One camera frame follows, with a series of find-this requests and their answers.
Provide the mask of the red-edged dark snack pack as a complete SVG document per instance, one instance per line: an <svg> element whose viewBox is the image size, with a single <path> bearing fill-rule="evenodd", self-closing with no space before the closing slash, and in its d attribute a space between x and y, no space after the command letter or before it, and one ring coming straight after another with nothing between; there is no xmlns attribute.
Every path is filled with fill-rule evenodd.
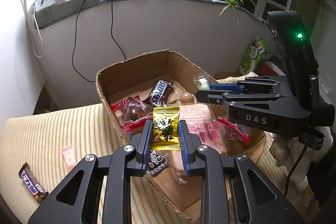
<svg viewBox="0 0 336 224"><path fill-rule="evenodd" d="M121 112L122 129L133 135L142 133L146 121L153 120L153 107L143 102L139 95L124 97L120 102L110 105L112 112Z"/></svg>

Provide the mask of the yellow candy packet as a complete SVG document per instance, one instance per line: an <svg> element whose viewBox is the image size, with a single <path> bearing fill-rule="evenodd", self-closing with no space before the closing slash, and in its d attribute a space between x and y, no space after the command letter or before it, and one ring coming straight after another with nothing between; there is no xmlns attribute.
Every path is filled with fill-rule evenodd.
<svg viewBox="0 0 336 224"><path fill-rule="evenodd" d="M179 151L180 108L178 106L155 107L153 110L152 150Z"/></svg>

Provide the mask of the small Snickers bar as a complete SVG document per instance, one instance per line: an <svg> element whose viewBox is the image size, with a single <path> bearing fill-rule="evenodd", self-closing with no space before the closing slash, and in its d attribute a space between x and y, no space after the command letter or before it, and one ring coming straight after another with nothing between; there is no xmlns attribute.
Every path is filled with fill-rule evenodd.
<svg viewBox="0 0 336 224"><path fill-rule="evenodd" d="M27 162L21 167L18 176L25 183L27 189L38 203L42 203L49 195L49 192L47 192L35 178Z"/></svg>

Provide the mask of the red box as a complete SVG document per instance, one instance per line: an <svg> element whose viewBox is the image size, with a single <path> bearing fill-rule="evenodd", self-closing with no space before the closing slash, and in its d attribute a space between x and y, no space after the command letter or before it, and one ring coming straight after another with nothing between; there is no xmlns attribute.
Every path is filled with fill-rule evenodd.
<svg viewBox="0 0 336 224"><path fill-rule="evenodd" d="M263 61L256 71L258 76L284 76L285 73L272 61Z"/></svg>

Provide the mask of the dark jujube snack pack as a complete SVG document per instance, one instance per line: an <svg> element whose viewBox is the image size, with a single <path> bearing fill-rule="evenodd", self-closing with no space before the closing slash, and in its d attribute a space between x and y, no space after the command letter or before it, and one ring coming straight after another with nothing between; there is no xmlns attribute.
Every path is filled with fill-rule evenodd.
<svg viewBox="0 0 336 224"><path fill-rule="evenodd" d="M217 122L222 129L224 139L242 141L244 145L250 143L250 134L246 126L233 124L226 117L217 117Z"/></svg>

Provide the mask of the packaged braised egg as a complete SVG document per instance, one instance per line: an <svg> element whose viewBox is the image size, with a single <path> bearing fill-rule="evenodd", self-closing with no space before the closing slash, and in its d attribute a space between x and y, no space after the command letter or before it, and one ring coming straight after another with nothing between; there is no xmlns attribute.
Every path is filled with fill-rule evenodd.
<svg viewBox="0 0 336 224"><path fill-rule="evenodd" d="M195 103L197 100L195 99L194 94L189 93L189 92L183 92L179 94L177 98L177 102L180 104L191 104Z"/></svg>

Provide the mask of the small pink sachet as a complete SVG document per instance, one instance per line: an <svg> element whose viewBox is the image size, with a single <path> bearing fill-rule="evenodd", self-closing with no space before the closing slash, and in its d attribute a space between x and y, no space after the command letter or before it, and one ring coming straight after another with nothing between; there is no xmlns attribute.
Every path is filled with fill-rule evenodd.
<svg viewBox="0 0 336 224"><path fill-rule="evenodd" d="M71 145L62 148L62 155L68 172L70 172L77 164L74 149Z"/></svg>

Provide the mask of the brown cardboard box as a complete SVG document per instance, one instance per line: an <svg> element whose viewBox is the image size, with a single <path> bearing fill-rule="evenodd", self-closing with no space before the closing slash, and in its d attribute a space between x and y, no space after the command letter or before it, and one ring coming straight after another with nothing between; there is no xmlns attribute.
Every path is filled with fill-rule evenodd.
<svg viewBox="0 0 336 224"><path fill-rule="evenodd" d="M193 79L205 72L181 54L163 50L146 53L105 67L97 73L96 88L123 143L153 124L152 161L146 179L180 216L196 222L201 216L200 177L188 177L183 169L178 122L220 154L245 152L258 161L265 134L244 128L247 140L219 123L226 115L220 106L197 102Z"/></svg>

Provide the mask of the green snack bag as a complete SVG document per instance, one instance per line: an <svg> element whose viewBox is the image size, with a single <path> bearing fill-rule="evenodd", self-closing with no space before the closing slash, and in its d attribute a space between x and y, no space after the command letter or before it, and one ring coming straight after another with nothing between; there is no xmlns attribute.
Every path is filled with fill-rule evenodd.
<svg viewBox="0 0 336 224"><path fill-rule="evenodd" d="M268 53L268 48L260 36L255 36L247 48L242 61L237 69L239 75L253 72L261 61L261 57Z"/></svg>

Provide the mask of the pale green jelly cup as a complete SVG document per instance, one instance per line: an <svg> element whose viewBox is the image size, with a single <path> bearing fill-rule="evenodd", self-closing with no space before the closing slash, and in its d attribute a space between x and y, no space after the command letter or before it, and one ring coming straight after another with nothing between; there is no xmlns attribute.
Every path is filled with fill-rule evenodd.
<svg viewBox="0 0 336 224"><path fill-rule="evenodd" d="M199 90L209 90L209 77L208 75L196 75L193 77L194 84Z"/></svg>

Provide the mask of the small black candy packet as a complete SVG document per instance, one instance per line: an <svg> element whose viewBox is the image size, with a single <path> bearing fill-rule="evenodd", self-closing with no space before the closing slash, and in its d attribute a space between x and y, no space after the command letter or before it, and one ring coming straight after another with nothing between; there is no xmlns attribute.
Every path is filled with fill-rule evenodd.
<svg viewBox="0 0 336 224"><path fill-rule="evenodd" d="M168 167L169 155L166 151L151 151L148 162L148 172L151 176L157 176Z"/></svg>

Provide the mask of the long Snickers bar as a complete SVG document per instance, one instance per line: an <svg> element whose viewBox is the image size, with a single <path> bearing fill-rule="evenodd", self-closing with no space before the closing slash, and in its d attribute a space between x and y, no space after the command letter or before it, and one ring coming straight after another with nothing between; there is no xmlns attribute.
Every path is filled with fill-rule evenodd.
<svg viewBox="0 0 336 224"><path fill-rule="evenodd" d="M156 80L154 87L143 102L152 107L161 107L167 96L173 91L173 86L173 81Z"/></svg>

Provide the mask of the pink packaged bread loaf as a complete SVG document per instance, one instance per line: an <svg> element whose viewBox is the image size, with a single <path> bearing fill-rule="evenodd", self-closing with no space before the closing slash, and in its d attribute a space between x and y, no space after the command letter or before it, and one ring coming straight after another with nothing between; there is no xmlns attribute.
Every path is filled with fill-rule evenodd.
<svg viewBox="0 0 336 224"><path fill-rule="evenodd" d="M195 134L201 143L229 155L229 148L224 143L223 131L215 121L212 110L205 104L193 103L179 106L179 119L185 120L189 133ZM169 151L169 165L173 178L178 184L187 184L180 151Z"/></svg>

